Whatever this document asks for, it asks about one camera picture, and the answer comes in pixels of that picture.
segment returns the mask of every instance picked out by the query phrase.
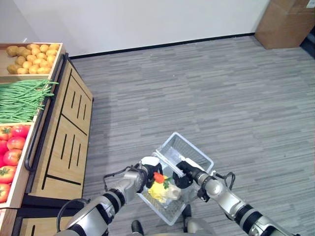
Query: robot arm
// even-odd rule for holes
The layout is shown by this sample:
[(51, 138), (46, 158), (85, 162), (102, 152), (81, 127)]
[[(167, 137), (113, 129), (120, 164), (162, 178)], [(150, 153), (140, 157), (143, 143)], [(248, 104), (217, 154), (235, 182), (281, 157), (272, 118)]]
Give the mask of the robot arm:
[[(152, 186), (153, 172), (161, 172), (158, 160), (144, 158), (142, 161), (137, 168), (131, 168), (114, 188), (75, 214), (66, 230), (55, 236), (107, 236), (108, 225), (115, 214), (134, 198), (135, 193), (142, 192), (144, 185), (148, 188)], [(200, 185), (203, 196), (217, 202), (226, 216), (249, 236), (293, 236), (232, 193), (216, 178), (214, 172), (209, 175), (185, 161), (179, 163), (178, 167), (189, 178), (189, 183), (195, 181)]]
[(204, 194), (214, 200), (226, 216), (235, 221), (249, 236), (293, 235), (232, 193), (217, 179), (215, 171), (209, 175), (187, 162), (181, 162), (178, 167), (186, 176), (198, 183)]

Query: black joint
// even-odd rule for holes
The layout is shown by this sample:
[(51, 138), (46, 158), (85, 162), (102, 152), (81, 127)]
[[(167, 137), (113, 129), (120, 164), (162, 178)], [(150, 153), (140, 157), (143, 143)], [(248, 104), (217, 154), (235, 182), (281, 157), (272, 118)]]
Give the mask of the black joint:
[(103, 217), (107, 225), (109, 225), (113, 221), (114, 217), (113, 216), (109, 217), (101, 204), (96, 205), (96, 209), (98, 210), (100, 215)]
[(125, 205), (125, 197), (123, 196), (123, 194), (121, 193), (121, 191), (119, 191), (118, 189), (110, 189), (109, 192), (115, 193), (117, 195), (117, 197), (120, 200), (120, 204), (123, 207)]
[(243, 216), (246, 214), (246, 212), (248, 212), (252, 208), (253, 207), (251, 205), (245, 205), (241, 209), (239, 209), (236, 213), (236, 216), (235, 216), (236, 224), (240, 225), (240, 222), (241, 222), (241, 219), (243, 218)]
[(84, 232), (84, 229), (81, 227), (81, 225), (78, 224), (72, 225), (68, 230), (75, 231), (80, 236), (87, 236)]
[(105, 193), (103, 196), (106, 197), (112, 203), (112, 205), (115, 209), (115, 213), (117, 214), (117, 212), (119, 211), (119, 204), (118, 204), (116, 198), (109, 193)]
[(262, 217), (262, 214), (260, 212), (255, 211), (252, 214), (247, 217), (246, 221), (243, 224), (243, 230), (248, 234), (253, 226), (253, 224), (256, 223), (256, 221)]

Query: vegetable display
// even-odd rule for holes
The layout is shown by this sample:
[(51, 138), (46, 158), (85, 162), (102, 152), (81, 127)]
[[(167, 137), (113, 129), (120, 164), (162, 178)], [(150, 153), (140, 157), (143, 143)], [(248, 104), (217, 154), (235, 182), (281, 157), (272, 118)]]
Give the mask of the vegetable display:
[(12, 183), (15, 171), (15, 166), (2, 166), (0, 168), (0, 183)]
[(9, 46), (6, 53), (17, 56), (15, 64), (9, 65), (10, 74), (49, 74), (54, 64), (59, 44), (34, 44), (25, 47)]
[(11, 185), (6, 183), (0, 183), (0, 203), (5, 203), (8, 199)]
[(44, 110), (41, 102), (53, 96), (48, 80), (22, 80), (0, 84), (0, 123), (32, 121), (37, 109)]
[(23, 124), (0, 127), (0, 131), (5, 131), (5, 135), (0, 135), (0, 203), (7, 200), (30, 127)]

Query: wooden cabinet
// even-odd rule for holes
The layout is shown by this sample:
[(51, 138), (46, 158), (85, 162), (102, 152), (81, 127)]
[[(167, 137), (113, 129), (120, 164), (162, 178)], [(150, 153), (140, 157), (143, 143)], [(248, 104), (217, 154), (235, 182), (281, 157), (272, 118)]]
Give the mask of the wooden cabinet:
[[(71, 217), (61, 218), (60, 228), (64, 229)], [(56, 218), (26, 218), (21, 225), (20, 236), (53, 236), (56, 234)]]
[(93, 96), (66, 61), (29, 195), (55, 199), (82, 196)]

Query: black baseboard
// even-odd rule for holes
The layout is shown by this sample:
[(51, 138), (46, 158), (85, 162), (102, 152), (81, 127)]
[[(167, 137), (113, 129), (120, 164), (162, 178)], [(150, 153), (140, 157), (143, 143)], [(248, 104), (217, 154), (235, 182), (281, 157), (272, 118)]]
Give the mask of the black baseboard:
[(255, 33), (242, 33), (242, 34), (234, 34), (234, 35), (227, 35), (227, 36), (220, 36), (220, 37), (213, 37), (213, 38), (201, 38), (201, 39), (182, 41), (182, 42), (176, 42), (176, 43), (165, 43), (165, 44), (158, 44), (158, 45), (145, 46), (145, 47), (139, 47), (139, 48), (129, 48), (129, 49), (122, 49), (122, 50), (115, 50), (115, 51), (110, 51), (110, 52), (84, 54), (84, 55), (72, 56), (72, 57), (70, 57), (70, 59), (97, 57), (97, 56), (108, 55), (108, 54), (126, 53), (126, 52), (140, 51), (140, 50), (146, 50), (146, 49), (152, 49), (152, 48), (164, 48), (164, 47), (176, 46), (176, 45), (181, 45), (181, 44), (198, 43), (198, 42), (217, 40), (217, 39), (224, 39), (224, 38), (236, 38), (236, 37), (244, 37), (244, 36), (253, 36), (254, 34)]

